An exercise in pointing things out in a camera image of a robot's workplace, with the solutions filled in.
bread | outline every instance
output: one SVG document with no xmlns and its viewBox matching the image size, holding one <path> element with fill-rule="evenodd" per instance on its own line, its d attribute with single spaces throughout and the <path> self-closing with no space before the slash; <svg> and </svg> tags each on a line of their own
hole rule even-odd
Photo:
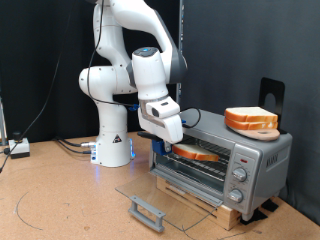
<svg viewBox="0 0 320 240">
<path fill-rule="evenodd" d="M 198 145 L 191 144 L 175 144 L 172 146 L 172 151 L 182 157 L 200 160 L 200 161 L 215 161 L 219 160 L 219 156 L 205 150 Z"/>
<path fill-rule="evenodd" d="M 224 123 L 238 130 L 277 129 L 278 127 L 278 122 L 238 122 L 228 118 L 224 119 Z"/>
<path fill-rule="evenodd" d="M 227 108 L 224 112 L 227 119 L 237 122 L 278 122 L 278 116 L 260 107 Z"/>
</svg>

toaster oven knob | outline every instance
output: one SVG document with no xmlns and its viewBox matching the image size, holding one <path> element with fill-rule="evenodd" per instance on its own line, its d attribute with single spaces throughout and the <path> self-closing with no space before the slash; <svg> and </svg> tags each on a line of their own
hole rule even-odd
<svg viewBox="0 0 320 240">
<path fill-rule="evenodd" d="M 240 192 L 238 189 L 234 189 L 229 192 L 228 198 L 230 198 L 232 201 L 240 203 L 243 199 L 242 192 Z"/>
<path fill-rule="evenodd" d="M 239 181 L 243 182 L 247 179 L 247 173 L 243 168 L 237 168 L 233 170 L 232 175 Z"/>
</svg>

toaster oven handle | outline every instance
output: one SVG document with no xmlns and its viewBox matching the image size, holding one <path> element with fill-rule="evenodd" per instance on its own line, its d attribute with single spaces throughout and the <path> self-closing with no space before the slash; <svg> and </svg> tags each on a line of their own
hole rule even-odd
<svg viewBox="0 0 320 240">
<path fill-rule="evenodd" d="M 131 208 L 129 208 L 129 212 L 138 220 L 146 224 L 148 227 L 156 230 L 157 232 L 163 232 L 164 227 L 162 226 L 163 217 L 166 215 L 164 212 L 160 211 L 159 209 L 151 206 L 150 204 L 146 203 L 142 199 L 137 196 L 130 197 L 132 201 Z M 151 212 L 156 216 L 156 221 L 152 221 L 150 218 L 146 217 L 142 213 L 138 211 L 138 205 L 146 209 L 147 211 Z"/>
</svg>

wooden plate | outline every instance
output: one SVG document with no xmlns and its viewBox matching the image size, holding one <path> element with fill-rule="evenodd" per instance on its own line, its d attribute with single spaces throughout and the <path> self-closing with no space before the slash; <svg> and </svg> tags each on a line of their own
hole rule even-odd
<svg viewBox="0 0 320 240">
<path fill-rule="evenodd" d="M 262 141 L 276 140 L 280 136 L 280 132 L 277 129 L 238 130 L 232 127 L 229 127 L 229 128 L 246 137 L 254 138 Z"/>
</svg>

wooden table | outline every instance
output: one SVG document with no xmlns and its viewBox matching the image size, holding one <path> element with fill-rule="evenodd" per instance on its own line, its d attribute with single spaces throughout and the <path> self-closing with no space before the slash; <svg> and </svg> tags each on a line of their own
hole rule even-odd
<svg viewBox="0 0 320 240">
<path fill-rule="evenodd" d="M 186 232 L 166 222 L 163 233 L 149 229 L 115 190 L 149 171 L 149 140 L 129 135 L 137 157 L 119 168 L 93 165 L 55 142 L 32 143 L 31 157 L 9 159 L 0 175 L 0 239 L 320 239 L 319 226 L 279 198 L 267 219 L 231 231 L 207 219 Z"/>
</svg>

